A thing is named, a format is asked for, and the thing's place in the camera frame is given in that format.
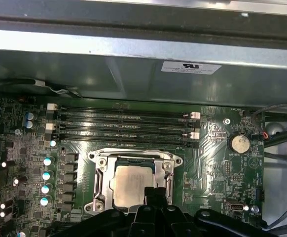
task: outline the wire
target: wire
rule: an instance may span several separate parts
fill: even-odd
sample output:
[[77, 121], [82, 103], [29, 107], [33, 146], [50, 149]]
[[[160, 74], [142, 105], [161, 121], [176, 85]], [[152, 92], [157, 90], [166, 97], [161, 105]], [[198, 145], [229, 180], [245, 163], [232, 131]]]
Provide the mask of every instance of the wire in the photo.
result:
[[268, 233], [277, 235], [277, 236], [282, 236], [282, 235], [287, 235], [287, 225], [284, 226], [279, 226], [277, 228], [273, 228], [269, 231], [267, 231]]
[[10, 86], [10, 85], [33, 85], [33, 86], [41, 86], [47, 87], [54, 93], [61, 95], [61, 94], [69, 94], [73, 98], [82, 98], [76, 92], [72, 92], [69, 89], [66, 89], [66, 86], [53, 84], [47, 81], [32, 79], [32, 78], [23, 78], [23, 79], [2, 79], [0, 80], [0, 87]]
[[269, 136], [268, 136], [268, 134], [266, 132], [263, 132], [262, 134], [263, 134], [263, 137], [264, 137], [265, 140], [267, 140], [269, 138]]
[[256, 116], [264, 111], [268, 111], [268, 110], [273, 110], [273, 109], [277, 109], [277, 108], [281, 108], [281, 107], [287, 107], [287, 103], [282, 103], [282, 104], [277, 104], [277, 105], [271, 105], [271, 106], [267, 106], [264, 108], [261, 108], [257, 111], [255, 111], [252, 115], [251, 115], [251, 123], [256, 127], [256, 129], [263, 134], [263, 129], [260, 127], [260, 125], [257, 123], [256, 121]]
[[264, 157], [268, 157], [268, 158], [271, 158], [271, 159], [280, 159], [280, 160], [287, 161], [287, 156], [286, 155], [278, 155], [278, 154], [272, 154], [272, 153], [264, 152]]
[[276, 145], [284, 143], [284, 142], [287, 142], [287, 137], [269, 140], [269, 141], [264, 143], [264, 148], [276, 146]]
[[280, 139], [280, 138], [284, 138], [284, 137], [287, 137], [287, 131], [285, 131], [285, 132], [280, 132], [280, 133], [278, 133], [278, 134], [272, 135], [272, 139], [273, 139], [273, 140]]
[[268, 225], [267, 227], [266, 227], [266, 229], [271, 229], [271, 228], [273, 228], [273, 227], [275, 227], [275, 226], [277, 226], [279, 223], [281, 223], [283, 220], [285, 220], [287, 218], [287, 211], [280, 217], [280, 218], [278, 218], [276, 221], [274, 221], [272, 224], [270, 224], [270, 225]]

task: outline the connector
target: connector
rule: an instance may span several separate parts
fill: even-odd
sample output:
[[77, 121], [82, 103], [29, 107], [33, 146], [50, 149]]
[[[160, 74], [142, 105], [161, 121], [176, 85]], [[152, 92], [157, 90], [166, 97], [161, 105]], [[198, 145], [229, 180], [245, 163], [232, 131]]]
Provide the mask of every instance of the connector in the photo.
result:
[[52, 103], [47, 104], [47, 110], [56, 111], [58, 110], [57, 108], [58, 108], [57, 104], [52, 104]]
[[226, 199], [225, 203], [227, 204], [227, 206], [230, 208], [231, 211], [243, 211], [244, 209], [244, 205], [237, 200]]

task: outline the chip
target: chip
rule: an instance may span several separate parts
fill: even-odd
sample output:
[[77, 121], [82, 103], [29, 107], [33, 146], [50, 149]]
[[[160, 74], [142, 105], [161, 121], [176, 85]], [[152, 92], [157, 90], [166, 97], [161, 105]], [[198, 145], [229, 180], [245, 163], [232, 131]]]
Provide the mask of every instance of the chip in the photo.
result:
[[72, 194], [63, 194], [63, 202], [72, 201], [73, 195]]
[[13, 142], [10, 142], [10, 141], [6, 141], [6, 142], [5, 142], [5, 147], [6, 147], [6, 148], [13, 148], [13, 146], [14, 146], [14, 143], [13, 143]]
[[24, 197], [24, 196], [25, 196], [25, 190], [20, 190], [19, 197]]
[[62, 204], [62, 210], [63, 211], [72, 211], [72, 204], [69, 204], [69, 203]]
[[34, 212], [34, 218], [40, 219], [41, 216], [42, 216], [42, 212], [41, 212], [41, 211], [36, 211], [36, 212]]
[[74, 180], [74, 174], [65, 174], [64, 181], [73, 181]]
[[74, 162], [78, 159], [79, 154], [66, 154], [66, 162]]
[[20, 149], [20, 155], [26, 155], [27, 154], [27, 149], [26, 148], [21, 148]]
[[150, 167], [118, 166], [113, 189], [114, 205], [130, 207], [142, 204], [144, 188], [151, 186], [153, 186], [153, 173]]
[[33, 169], [33, 174], [40, 175], [40, 168]]
[[64, 184], [64, 191], [73, 191], [74, 190], [74, 184]]
[[75, 164], [66, 164], [65, 165], [65, 171], [73, 172], [73, 171], [75, 171], [75, 169], [76, 169]]
[[38, 232], [39, 226], [32, 226], [31, 230], [32, 232]]

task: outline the metal panel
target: metal panel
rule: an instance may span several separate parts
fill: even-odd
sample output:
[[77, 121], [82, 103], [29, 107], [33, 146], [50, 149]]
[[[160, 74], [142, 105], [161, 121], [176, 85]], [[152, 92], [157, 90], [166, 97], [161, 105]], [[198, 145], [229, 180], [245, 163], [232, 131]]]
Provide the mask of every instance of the metal panel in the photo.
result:
[[[168, 73], [164, 60], [223, 66]], [[84, 97], [262, 106], [287, 102], [287, 50], [0, 31], [0, 78], [15, 77], [76, 86]]]
[[97, 0], [287, 15], [287, 0]]
[[[266, 130], [270, 134], [287, 130], [287, 123], [269, 123]], [[265, 149], [266, 152], [287, 155], [287, 142]], [[287, 162], [264, 159], [265, 203], [263, 219], [268, 224], [274, 222], [287, 210]], [[287, 225], [287, 218], [279, 224]]]

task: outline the screw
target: screw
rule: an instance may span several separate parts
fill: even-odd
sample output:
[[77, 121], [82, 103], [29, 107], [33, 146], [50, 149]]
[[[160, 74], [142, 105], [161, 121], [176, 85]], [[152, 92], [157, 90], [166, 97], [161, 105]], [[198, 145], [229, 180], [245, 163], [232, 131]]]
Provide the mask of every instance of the screw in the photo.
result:
[[171, 163], [170, 162], [164, 162], [163, 163], [163, 167], [165, 168], [165, 169], [170, 169], [171, 168]]
[[97, 211], [102, 211], [103, 210], [103, 204], [102, 203], [98, 203], [98, 204], [96, 204], [96, 210]]
[[167, 208], [169, 211], [175, 211], [175, 207], [174, 206], [168, 206]]
[[258, 206], [252, 206], [252, 207], [251, 207], [251, 211], [252, 211], [253, 213], [259, 213], [259, 212], [260, 212], [260, 208], [258, 208]]
[[223, 123], [224, 123], [225, 125], [229, 125], [229, 124], [231, 123], [231, 120], [230, 120], [229, 118], [225, 118], [225, 119], [223, 120]]
[[210, 216], [211, 214], [210, 214], [209, 212], [207, 212], [207, 211], [202, 211], [202, 212], [201, 212], [201, 215], [202, 215], [202, 216], [205, 216], [205, 217], [208, 217], [208, 216]]
[[103, 166], [105, 166], [105, 165], [106, 165], [106, 160], [103, 159], [103, 158], [100, 159], [100, 160], [99, 160], [99, 166], [102, 166], [102, 167], [103, 167]]

